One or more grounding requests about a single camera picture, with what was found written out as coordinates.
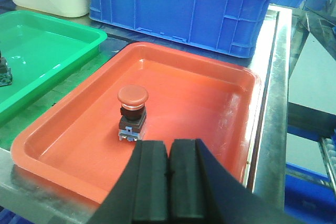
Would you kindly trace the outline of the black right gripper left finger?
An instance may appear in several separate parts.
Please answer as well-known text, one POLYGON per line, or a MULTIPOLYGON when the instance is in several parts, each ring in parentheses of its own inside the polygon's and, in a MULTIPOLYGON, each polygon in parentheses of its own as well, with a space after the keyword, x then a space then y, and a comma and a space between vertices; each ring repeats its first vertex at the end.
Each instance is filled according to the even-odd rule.
POLYGON ((162 141, 138 141, 89 223, 167 223, 168 158, 162 141))

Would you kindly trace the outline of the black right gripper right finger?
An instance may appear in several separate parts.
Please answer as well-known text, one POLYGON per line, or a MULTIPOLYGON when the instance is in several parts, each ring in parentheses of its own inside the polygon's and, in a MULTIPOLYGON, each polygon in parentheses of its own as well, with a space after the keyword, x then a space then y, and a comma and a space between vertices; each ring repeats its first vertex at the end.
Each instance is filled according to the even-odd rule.
POLYGON ((202 140, 175 140, 170 151, 172 223, 296 223, 241 185, 202 140))

